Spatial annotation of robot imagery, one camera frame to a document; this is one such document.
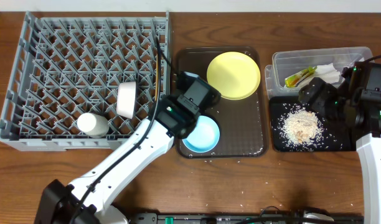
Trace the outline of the white napkin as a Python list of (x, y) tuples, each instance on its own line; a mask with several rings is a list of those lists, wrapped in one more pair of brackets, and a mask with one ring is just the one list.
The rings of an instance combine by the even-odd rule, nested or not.
[(305, 78), (298, 87), (303, 87), (307, 85), (313, 78), (318, 77), (324, 80), (326, 83), (337, 83), (341, 79), (341, 73), (336, 70), (333, 63), (327, 65), (318, 65), (314, 73), (307, 78)]

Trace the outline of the light blue bowl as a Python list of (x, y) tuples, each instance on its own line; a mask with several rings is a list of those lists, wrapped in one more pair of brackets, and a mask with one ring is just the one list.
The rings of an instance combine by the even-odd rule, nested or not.
[(186, 148), (195, 153), (211, 151), (219, 142), (218, 124), (208, 116), (199, 116), (193, 131), (182, 140)]

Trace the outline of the green snack wrapper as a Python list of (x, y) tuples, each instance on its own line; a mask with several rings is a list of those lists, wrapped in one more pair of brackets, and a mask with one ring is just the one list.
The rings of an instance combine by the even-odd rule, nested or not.
[(307, 77), (313, 75), (317, 67), (308, 67), (300, 72), (297, 72), (287, 78), (285, 78), (285, 87), (294, 88), (297, 87)]

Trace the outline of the white bowl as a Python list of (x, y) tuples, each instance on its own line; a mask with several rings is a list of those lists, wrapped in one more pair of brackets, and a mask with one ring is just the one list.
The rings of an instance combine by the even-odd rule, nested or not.
[(137, 83), (124, 82), (118, 86), (116, 112), (120, 116), (132, 119), (136, 104)]

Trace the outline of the yellow plate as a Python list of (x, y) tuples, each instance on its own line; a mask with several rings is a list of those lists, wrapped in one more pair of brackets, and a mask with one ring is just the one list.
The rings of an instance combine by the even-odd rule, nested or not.
[(207, 82), (228, 100), (251, 96), (261, 82), (260, 68), (248, 55), (225, 52), (216, 56), (207, 68)]

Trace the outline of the white cup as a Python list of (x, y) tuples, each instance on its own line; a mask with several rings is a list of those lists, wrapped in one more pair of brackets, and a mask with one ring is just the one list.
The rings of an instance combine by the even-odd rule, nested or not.
[(109, 130), (108, 120), (104, 116), (93, 113), (84, 113), (77, 119), (77, 126), (81, 132), (91, 138), (102, 138)]

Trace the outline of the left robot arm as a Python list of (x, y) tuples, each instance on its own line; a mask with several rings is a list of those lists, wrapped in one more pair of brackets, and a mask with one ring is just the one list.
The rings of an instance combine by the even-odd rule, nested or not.
[(92, 170), (68, 185), (53, 180), (42, 192), (35, 223), (127, 223), (112, 203), (175, 139), (220, 101), (218, 93), (174, 93), (157, 101), (136, 131)]

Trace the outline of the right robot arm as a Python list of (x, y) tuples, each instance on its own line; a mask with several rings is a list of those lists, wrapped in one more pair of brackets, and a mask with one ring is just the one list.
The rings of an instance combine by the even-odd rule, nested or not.
[(374, 58), (342, 72), (339, 87), (313, 78), (298, 100), (328, 120), (356, 132), (355, 148), (362, 168), (364, 222), (381, 223), (381, 64)]

